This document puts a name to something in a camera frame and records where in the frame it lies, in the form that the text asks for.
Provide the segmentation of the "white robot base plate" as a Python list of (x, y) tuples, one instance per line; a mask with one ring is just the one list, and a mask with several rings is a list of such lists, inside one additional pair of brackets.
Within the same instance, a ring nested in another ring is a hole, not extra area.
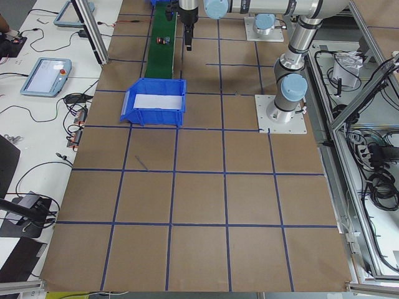
[(283, 112), (275, 106), (274, 98), (274, 95), (255, 95), (258, 131), (269, 134), (306, 134), (300, 104), (291, 112)]

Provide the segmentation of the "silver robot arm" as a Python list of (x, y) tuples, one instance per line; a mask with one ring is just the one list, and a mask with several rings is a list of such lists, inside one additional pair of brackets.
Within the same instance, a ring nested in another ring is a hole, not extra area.
[(275, 28), (275, 23), (276, 16), (274, 14), (257, 14), (254, 17), (252, 29), (256, 34), (266, 36)]
[(211, 19), (221, 19), (228, 13), (281, 14), (298, 16), (296, 28), (287, 50), (274, 66), (278, 87), (274, 101), (266, 108), (267, 117), (280, 124), (288, 123), (296, 114), (298, 103), (307, 91), (307, 81), (299, 74), (304, 57), (321, 27), (322, 21), (341, 12), (348, 1), (204, 1), (204, 11)]

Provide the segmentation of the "person hand at desk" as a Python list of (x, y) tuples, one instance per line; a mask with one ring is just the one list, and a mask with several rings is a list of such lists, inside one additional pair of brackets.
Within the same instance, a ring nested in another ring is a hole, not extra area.
[(5, 20), (5, 18), (2, 15), (0, 15), (0, 33), (5, 34), (5, 33), (9, 32), (10, 30), (11, 29), (10, 29), (10, 26), (7, 23), (7, 21)]

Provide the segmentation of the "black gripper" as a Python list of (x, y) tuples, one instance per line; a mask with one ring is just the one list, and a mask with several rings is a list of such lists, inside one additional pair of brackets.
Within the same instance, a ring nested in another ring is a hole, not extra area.
[(198, 8), (192, 10), (180, 9), (180, 18), (185, 25), (184, 40), (187, 51), (192, 51), (194, 24), (198, 21)]

